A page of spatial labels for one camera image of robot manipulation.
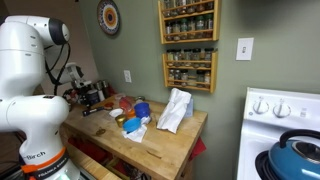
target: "wooden butcher block table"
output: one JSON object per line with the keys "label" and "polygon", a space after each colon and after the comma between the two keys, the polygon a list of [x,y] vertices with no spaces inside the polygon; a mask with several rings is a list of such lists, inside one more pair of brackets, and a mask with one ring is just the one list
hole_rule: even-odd
{"label": "wooden butcher block table", "polygon": [[[113,108],[118,108],[114,97],[96,104],[103,106],[113,102]],[[193,117],[184,118],[177,130],[171,133],[156,128],[166,104],[146,101],[150,105],[152,121],[147,125],[147,132],[142,143],[126,139],[121,134],[122,129],[106,110],[98,111],[83,117],[84,106],[74,105],[64,127],[80,134],[118,158],[149,174],[153,179],[179,179],[188,158],[195,146],[208,114],[202,111],[193,112]],[[96,135],[99,129],[105,129],[102,135]]]}

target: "switch plate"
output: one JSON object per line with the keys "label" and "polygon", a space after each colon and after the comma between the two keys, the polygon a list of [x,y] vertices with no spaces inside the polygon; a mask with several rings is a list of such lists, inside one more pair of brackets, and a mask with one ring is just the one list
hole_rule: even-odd
{"label": "switch plate", "polygon": [[251,60],[254,38],[239,38],[236,60]]}
{"label": "switch plate", "polygon": [[130,71],[129,70],[124,70],[123,73],[124,73],[124,80],[126,82],[132,83]]}

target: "blue pot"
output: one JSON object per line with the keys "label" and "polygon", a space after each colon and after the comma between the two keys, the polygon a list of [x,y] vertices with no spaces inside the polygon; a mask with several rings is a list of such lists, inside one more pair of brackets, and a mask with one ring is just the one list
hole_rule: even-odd
{"label": "blue pot", "polygon": [[320,148],[312,143],[288,140],[294,136],[320,139],[320,133],[312,130],[287,131],[269,151],[271,168],[281,180],[320,179]]}

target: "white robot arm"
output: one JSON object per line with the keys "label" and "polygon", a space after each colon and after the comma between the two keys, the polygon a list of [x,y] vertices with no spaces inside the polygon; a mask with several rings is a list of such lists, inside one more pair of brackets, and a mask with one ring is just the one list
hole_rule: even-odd
{"label": "white robot arm", "polygon": [[0,132],[25,132],[22,169],[36,179],[80,177],[59,135],[68,104],[59,96],[32,96],[45,76],[44,45],[68,40],[68,28],[56,19],[9,16],[0,22]]}

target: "wooden spice rack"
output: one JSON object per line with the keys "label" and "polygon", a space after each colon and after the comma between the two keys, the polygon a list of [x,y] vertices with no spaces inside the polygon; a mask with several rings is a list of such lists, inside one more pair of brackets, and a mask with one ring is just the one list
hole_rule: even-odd
{"label": "wooden spice rack", "polygon": [[[211,61],[205,61],[205,60],[199,60],[199,61],[191,61],[191,60],[178,60],[178,61],[169,61],[167,59],[167,54],[162,54],[162,64],[163,64],[163,74],[164,74],[164,84],[165,87],[176,87],[176,88],[185,88],[185,89],[194,89],[194,90],[201,90],[201,91],[208,91],[210,93],[213,93],[215,88],[216,88],[216,79],[217,79],[217,59],[218,59],[218,52],[215,51],[212,53],[212,58]],[[209,68],[205,67],[198,67],[194,68],[193,66],[169,66],[168,63],[199,63],[199,64],[211,64]],[[192,82],[194,84],[202,84],[205,85],[205,87],[197,87],[197,86],[190,86],[188,85],[188,82],[190,81],[183,81],[183,80],[170,80],[169,79],[169,71],[170,69],[188,69],[188,70],[204,70],[204,71],[211,71],[211,78],[210,78],[210,83],[203,83],[203,82]],[[172,82],[186,82],[187,86],[182,86],[182,85],[177,85],[177,84],[172,84]]]}
{"label": "wooden spice rack", "polygon": [[[214,9],[213,10],[205,10],[202,12],[194,12],[192,14],[183,14],[183,15],[177,15],[174,17],[164,17],[163,12],[164,11],[170,11],[170,10],[177,10],[183,7],[189,7],[189,6],[196,6],[199,4],[206,4],[209,2],[214,2]],[[182,43],[182,42],[202,42],[202,41],[217,41],[219,39],[219,34],[220,34],[220,0],[202,0],[201,2],[193,3],[193,4],[188,4],[185,6],[178,6],[175,8],[169,8],[165,9],[164,5],[161,1],[158,1],[158,13],[159,13],[159,25],[160,25],[160,36],[161,36],[161,44],[171,44],[171,43]],[[167,36],[172,36],[172,35],[179,35],[179,34],[185,34],[186,32],[182,33],[170,33],[166,34],[165,30],[165,23],[170,22],[170,21],[175,21],[179,20],[181,18],[188,18],[188,17],[195,17],[199,15],[205,15],[205,14],[210,14],[212,13],[213,15],[213,29],[206,29],[206,30],[198,30],[198,31],[187,31],[187,33],[200,33],[200,32],[206,32],[206,33],[212,33],[210,38],[198,38],[198,39],[186,39],[186,40],[172,40],[172,41],[167,41],[166,37]]]}

